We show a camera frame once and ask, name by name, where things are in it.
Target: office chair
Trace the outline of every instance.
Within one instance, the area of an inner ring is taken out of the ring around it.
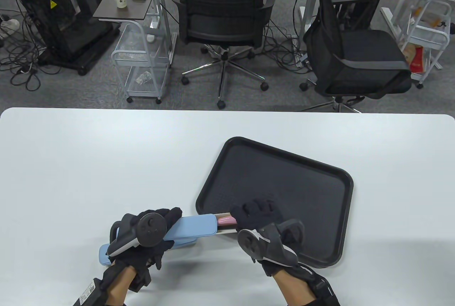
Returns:
[[[365,97],[380,99],[411,88],[411,71],[395,39],[385,31],[341,31],[336,7],[367,0],[320,0],[315,21],[304,35],[308,61],[317,77],[315,91],[333,100],[306,108],[332,106],[340,112]],[[308,82],[300,84],[306,91]],[[343,98],[353,98],[344,102]]]
[[[221,64],[218,89],[219,109],[226,104],[222,100],[224,75],[227,66],[243,71],[262,81],[261,90],[266,91],[265,78],[234,62],[242,53],[254,53],[250,48],[229,55],[229,46],[262,46],[263,29],[270,20],[275,0],[172,0],[178,9],[180,39],[185,43],[200,43],[202,53],[210,52],[215,60],[182,73],[182,84],[187,85],[187,75]],[[220,46],[218,51],[213,46]]]

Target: white table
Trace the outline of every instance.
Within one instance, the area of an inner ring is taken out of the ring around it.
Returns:
[[[341,305],[455,304],[455,122],[444,115],[9,109],[0,118],[2,305],[72,305],[126,212],[195,200],[224,142],[243,136],[354,179]],[[129,306],[286,305],[232,237],[166,253]]]

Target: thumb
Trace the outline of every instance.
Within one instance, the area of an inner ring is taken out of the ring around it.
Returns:
[[[163,255],[157,255],[154,256],[153,259],[155,261],[156,269],[160,270],[161,269],[161,259],[163,258]]]

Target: vr controller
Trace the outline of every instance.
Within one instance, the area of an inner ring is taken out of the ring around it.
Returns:
[[[304,244],[305,228],[299,220],[288,220],[278,225],[271,223],[258,231],[240,230],[237,241],[253,260],[266,260],[283,267],[294,267],[299,263],[299,256],[283,245],[281,235],[285,231],[289,231],[299,244]]]

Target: wrist strap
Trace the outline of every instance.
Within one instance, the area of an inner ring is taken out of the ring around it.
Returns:
[[[321,305],[340,306],[338,299],[327,279],[317,274],[307,265],[299,262],[298,266],[285,268],[285,271],[289,273],[289,275],[305,281],[316,298],[323,302]]]

